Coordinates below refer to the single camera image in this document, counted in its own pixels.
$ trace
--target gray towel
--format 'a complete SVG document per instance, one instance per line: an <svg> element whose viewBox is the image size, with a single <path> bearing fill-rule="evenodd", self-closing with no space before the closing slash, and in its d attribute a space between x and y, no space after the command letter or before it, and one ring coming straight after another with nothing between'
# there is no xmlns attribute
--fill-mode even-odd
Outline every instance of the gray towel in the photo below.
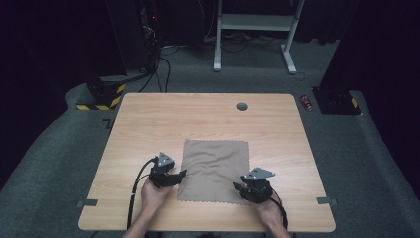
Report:
<svg viewBox="0 0 420 238"><path fill-rule="evenodd" d="M182 170L188 170L178 200L248 204L232 182L249 171L248 143L186 140Z"/></svg>

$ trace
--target gray carpet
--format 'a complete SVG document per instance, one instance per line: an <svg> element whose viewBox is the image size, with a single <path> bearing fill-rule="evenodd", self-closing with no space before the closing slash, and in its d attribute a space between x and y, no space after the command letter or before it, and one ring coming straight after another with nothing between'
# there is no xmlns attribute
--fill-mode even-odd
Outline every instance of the gray carpet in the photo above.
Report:
<svg viewBox="0 0 420 238"><path fill-rule="evenodd" d="M363 95L351 93L361 116L322 115L311 93L318 86L337 44L294 43L292 56L300 73L289 75L278 46L249 46L222 52L222 71L213 72L213 51L181 48L165 56L172 66L169 92L289 93L296 101L309 95L314 110L299 112L327 195L337 199L332 233L298 233L297 237L420 237L420 205L383 144ZM237 45L224 44L237 49ZM170 54L176 48L164 49ZM167 64L158 75L164 85ZM128 83L138 91L145 79ZM0 237L89 237L78 228L81 208L105 148L109 129L104 119L115 111L77 111L84 85L67 93L68 110L39 136L0 193ZM152 78L144 92L159 92ZM101 231L96 237L120 237Z"/></svg>

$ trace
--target wooden table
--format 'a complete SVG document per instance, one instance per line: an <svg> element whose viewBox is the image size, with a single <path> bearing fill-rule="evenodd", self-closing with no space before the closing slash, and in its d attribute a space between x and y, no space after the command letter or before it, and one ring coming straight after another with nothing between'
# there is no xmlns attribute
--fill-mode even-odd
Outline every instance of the wooden table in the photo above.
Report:
<svg viewBox="0 0 420 238"><path fill-rule="evenodd" d="M238 103L248 109L238 110ZM239 93L126 94L87 197L98 202L84 206L79 227L125 230L131 188L142 165L165 152L179 173L186 139L247 141L250 169L276 172L268 180L283 200L289 231L335 229L329 204L316 199L326 194L293 96ZM139 213L143 182L133 217ZM179 201L177 192L176 186L151 230L266 231L249 206Z"/></svg>

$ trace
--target black cable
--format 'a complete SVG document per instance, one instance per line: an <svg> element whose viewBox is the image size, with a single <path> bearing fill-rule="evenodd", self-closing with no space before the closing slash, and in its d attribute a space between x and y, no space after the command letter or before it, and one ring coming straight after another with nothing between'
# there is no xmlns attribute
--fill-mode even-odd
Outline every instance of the black cable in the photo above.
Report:
<svg viewBox="0 0 420 238"><path fill-rule="evenodd" d="M248 40L243 35L241 35L241 39L242 39L241 41L239 41L238 39L235 39L235 38L232 38L232 39L229 40L229 43L231 43L231 44L244 44L240 49L238 49L236 51L228 50L226 48L223 48L222 46L220 48L222 50L224 50L225 52L228 52L228 53L239 53L239 52L243 51L248 46Z"/></svg>
<svg viewBox="0 0 420 238"><path fill-rule="evenodd" d="M165 56L171 56L171 55L179 52L179 50L181 49L181 47L179 45L176 45L176 46L177 46L176 51L171 52L171 53L167 53L167 54L161 54L161 55L165 57Z"/></svg>
<svg viewBox="0 0 420 238"><path fill-rule="evenodd" d="M166 61L167 65L169 66L169 72L167 73L167 77L166 77L166 87L164 88L164 92L167 92L167 86L169 85L169 78L170 78L170 73L172 72L172 67L170 65L169 60L165 58L160 58L160 59Z"/></svg>
<svg viewBox="0 0 420 238"><path fill-rule="evenodd" d="M134 198L136 196L136 190L137 190L137 184L139 183L140 179L144 178L145 176L140 178L140 175L142 174L143 170L145 169L145 167L151 163L154 162L157 159L157 157L154 157L153 159L148 160L140 169L139 173L136 176L136 180L133 184L133 188L132 188L132 193L131 193L131 197L130 197L130 204L129 204L129 212L128 212L128 216L127 216L127 229L130 228L131 226L131 219L132 219L132 215L133 215L133 205L134 205Z"/></svg>
<svg viewBox="0 0 420 238"><path fill-rule="evenodd" d="M155 75L156 71L158 70L158 65L160 64L160 55L161 55L161 49L160 49L160 52L159 52L159 57L158 57L158 60L157 60L157 64L152 68L151 75L149 76L148 80L143 85L143 87L139 90L139 92L142 92L143 89L145 89L145 87L148 85L149 81L152 79L152 77Z"/></svg>
<svg viewBox="0 0 420 238"><path fill-rule="evenodd" d="M284 209L284 207L283 207L283 204L282 204L282 202L281 202L281 198L280 198L280 196L278 195L278 193L273 189L273 191L275 192L275 194L277 195L277 197L278 197L278 199L280 200L280 202L278 202L277 200L275 200L274 198L272 198L272 197L270 197L269 199L270 200L272 200L275 204L277 204L277 206L278 206L278 208L280 208L280 212L281 212L281 215L283 216L283 226L284 226L284 228L286 228L286 230L287 230L287 227L288 227L288 219L287 219L287 212L286 212L286 210Z"/></svg>
<svg viewBox="0 0 420 238"><path fill-rule="evenodd" d="M158 76L158 72L157 72L157 71L155 71L155 76L157 77L158 89L160 90L160 92L163 92L163 91L161 90L160 77Z"/></svg>
<svg viewBox="0 0 420 238"><path fill-rule="evenodd" d="M95 232L93 232L93 233L92 233L92 235L90 236L90 238L95 237L95 236L96 236L96 234L98 234L98 233L99 233L99 231L95 231Z"/></svg>

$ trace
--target human hand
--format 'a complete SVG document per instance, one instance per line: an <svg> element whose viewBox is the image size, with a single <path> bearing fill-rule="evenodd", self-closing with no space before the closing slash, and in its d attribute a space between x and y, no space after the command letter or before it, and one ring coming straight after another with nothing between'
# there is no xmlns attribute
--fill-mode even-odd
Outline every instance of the human hand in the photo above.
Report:
<svg viewBox="0 0 420 238"><path fill-rule="evenodd" d="M146 179L141 191L142 210L148 209L153 213L158 211L172 189L173 186L157 188L149 179Z"/></svg>
<svg viewBox="0 0 420 238"><path fill-rule="evenodd" d="M140 195L142 197L142 209L134 223L124 233L124 238L143 237L148 230L151 220L156 212L164 204L173 186L157 188L149 179L146 179L142 186Z"/></svg>
<svg viewBox="0 0 420 238"><path fill-rule="evenodd" d="M281 203L277 195L273 194L272 199ZM280 209L274 201L268 200L260 204L251 203L262 224L267 226L275 238L290 237L287 229L283 226L283 217Z"/></svg>

